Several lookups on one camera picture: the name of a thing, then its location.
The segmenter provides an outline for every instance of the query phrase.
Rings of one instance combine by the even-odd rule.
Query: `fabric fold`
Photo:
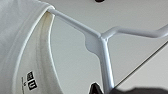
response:
[[[62,94],[50,49],[49,8],[36,0],[0,1],[2,94]]]

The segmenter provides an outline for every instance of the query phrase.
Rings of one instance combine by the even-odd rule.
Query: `white plastic hanger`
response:
[[[55,9],[48,9],[48,12],[54,14],[56,17],[71,25],[72,27],[78,29],[85,35],[86,48],[90,52],[96,54],[100,59],[104,94],[109,94],[112,88],[114,88],[112,68],[107,46],[109,38],[111,38],[115,34],[130,34],[149,38],[160,38],[168,35],[168,25],[154,31],[143,31],[122,27],[113,27],[105,33],[101,34]]]

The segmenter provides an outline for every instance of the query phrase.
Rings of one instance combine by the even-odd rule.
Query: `grey wall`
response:
[[[167,0],[42,0],[62,13],[103,33],[114,26],[156,30],[168,23]],[[149,39],[130,35],[117,35],[109,40],[109,51],[117,85],[138,65],[150,57],[166,38]],[[65,94],[87,94],[91,83],[102,88],[99,59],[88,52],[85,37],[55,18],[51,47],[60,85]],[[118,88],[128,90],[135,86],[167,88],[168,74],[165,47]]]

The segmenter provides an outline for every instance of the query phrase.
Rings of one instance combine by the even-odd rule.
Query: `white surface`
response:
[[[57,10],[100,33],[114,26],[156,30],[168,23],[167,0],[106,0],[103,3],[91,0],[42,1],[49,2]],[[166,41],[167,38],[148,39],[130,35],[111,38],[109,50],[115,83],[119,83]],[[98,58],[85,49],[84,36],[80,32],[55,19],[51,46],[65,94],[86,94],[89,85],[95,81],[102,86]]]
[[[1,94],[61,94],[49,45],[49,8],[37,0],[0,1]]]
[[[119,86],[119,89],[129,90],[134,87],[159,87],[168,90],[167,53],[168,45],[123,82]]]

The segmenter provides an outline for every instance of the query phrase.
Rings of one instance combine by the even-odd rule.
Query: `white fabric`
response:
[[[53,8],[36,0],[0,1],[0,94],[62,94],[50,52]]]

